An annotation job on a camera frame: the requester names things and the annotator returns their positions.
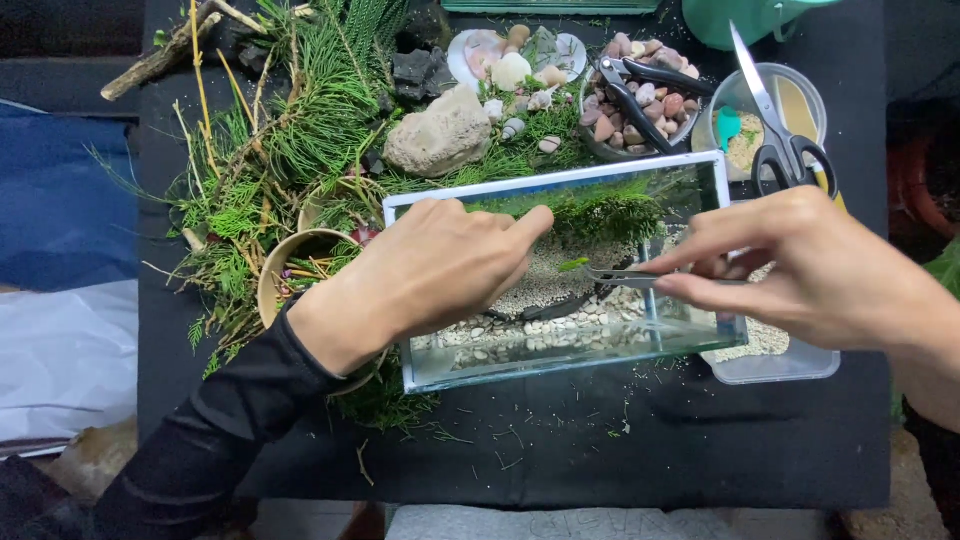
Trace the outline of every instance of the scissors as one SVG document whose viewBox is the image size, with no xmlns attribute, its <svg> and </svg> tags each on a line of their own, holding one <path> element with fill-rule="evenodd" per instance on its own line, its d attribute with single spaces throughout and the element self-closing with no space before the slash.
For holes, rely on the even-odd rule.
<svg viewBox="0 0 960 540">
<path fill-rule="evenodd" d="M 750 92 L 754 96 L 756 109 L 760 113 L 760 121 L 763 122 L 763 146 L 756 151 L 754 167 L 750 175 L 758 192 L 761 196 L 769 195 L 764 192 L 763 182 L 760 181 L 763 165 L 770 167 L 780 189 L 789 189 L 798 185 L 818 185 L 813 171 L 807 169 L 804 164 L 804 153 L 807 153 L 819 161 L 824 168 L 827 176 L 827 195 L 830 199 L 836 199 L 837 181 L 833 174 L 833 166 L 827 159 L 827 153 L 805 136 L 793 135 L 787 131 L 783 122 L 780 121 L 780 115 L 774 107 L 770 94 L 763 86 L 760 74 L 756 71 L 754 59 L 743 43 L 743 38 L 736 31 L 733 21 L 730 21 L 730 32 L 733 37 L 733 46 L 736 48 L 736 59 L 740 62 L 740 70 L 747 80 L 747 86 L 750 87 Z"/>
<path fill-rule="evenodd" d="M 595 270 L 589 264 L 584 264 L 584 274 L 596 283 L 604 285 L 625 286 L 634 289 L 653 288 L 654 282 L 664 274 L 651 272 L 637 272 L 636 270 Z M 711 280 L 722 285 L 745 285 L 746 280 Z"/>
<path fill-rule="evenodd" d="M 710 97 L 716 91 L 712 85 L 688 77 L 679 71 L 640 63 L 632 58 L 615 59 L 604 55 L 593 66 L 603 78 L 607 80 L 607 87 L 616 97 L 617 103 L 626 114 L 630 123 L 647 139 L 651 146 L 664 156 L 680 154 L 680 149 L 670 144 L 670 141 L 660 134 L 652 120 L 643 113 L 634 93 L 623 83 L 623 78 L 637 77 L 649 83 L 664 83 L 671 91 L 681 90 L 702 97 Z"/>
</svg>

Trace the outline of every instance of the driftwood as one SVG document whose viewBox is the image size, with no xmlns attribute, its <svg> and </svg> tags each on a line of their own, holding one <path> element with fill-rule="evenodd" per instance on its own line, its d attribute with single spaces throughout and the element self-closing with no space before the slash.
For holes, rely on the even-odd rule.
<svg viewBox="0 0 960 540">
<path fill-rule="evenodd" d="M 223 16 L 216 12 L 217 5 L 214 2 L 203 2 L 197 8 L 197 37 L 205 36 L 213 25 L 220 22 Z M 174 32 L 170 42 L 154 52 L 149 57 L 138 61 L 126 73 L 117 77 L 109 85 L 100 90 L 100 95 L 108 101 L 115 101 L 117 98 L 127 93 L 135 86 L 140 86 L 154 77 L 162 75 L 171 66 L 181 61 L 190 51 L 193 44 L 193 33 L 190 21 L 186 21 L 183 26 Z"/>
</svg>

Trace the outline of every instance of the plastic cup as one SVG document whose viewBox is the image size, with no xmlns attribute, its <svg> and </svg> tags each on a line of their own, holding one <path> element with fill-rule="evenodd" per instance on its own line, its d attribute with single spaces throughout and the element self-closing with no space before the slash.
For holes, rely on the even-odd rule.
<svg viewBox="0 0 960 540">
<path fill-rule="evenodd" d="M 763 85 L 767 88 L 767 93 L 773 99 L 777 107 L 777 113 L 780 121 L 783 120 L 783 113 L 780 109 L 780 96 L 778 92 L 777 79 L 783 77 L 793 83 L 800 89 L 800 92 L 806 99 L 806 105 L 813 116 L 813 124 L 817 128 L 817 144 L 823 147 L 824 139 L 827 137 L 827 108 L 824 106 L 824 100 L 820 97 L 820 92 L 799 71 L 780 65 L 778 63 L 758 63 L 756 71 L 763 80 Z M 747 86 L 747 80 L 743 77 L 743 72 L 736 71 L 728 77 L 717 88 L 713 99 L 710 100 L 707 107 L 700 113 L 696 124 L 693 126 L 693 133 L 690 136 L 690 146 L 694 152 L 704 152 L 707 150 L 717 150 L 720 148 L 720 142 L 716 138 L 716 129 L 713 125 L 713 112 L 729 105 L 734 110 L 749 112 L 760 116 L 759 110 L 754 103 L 753 94 L 750 87 Z M 727 180 L 729 182 L 747 182 L 750 180 L 750 172 L 744 171 L 734 165 L 730 160 L 724 159 L 727 165 Z M 774 180 L 773 174 L 766 170 L 763 180 Z"/>
</svg>

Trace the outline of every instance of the green watering can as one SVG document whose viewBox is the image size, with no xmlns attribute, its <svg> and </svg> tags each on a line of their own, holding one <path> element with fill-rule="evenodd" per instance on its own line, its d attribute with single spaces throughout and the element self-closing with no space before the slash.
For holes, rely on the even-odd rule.
<svg viewBox="0 0 960 540">
<path fill-rule="evenodd" d="M 840 0 L 683 0 L 687 28 L 707 47 L 732 51 L 730 21 L 753 45 L 771 32 L 777 41 L 790 39 L 801 13 L 835 4 Z"/>
</svg>

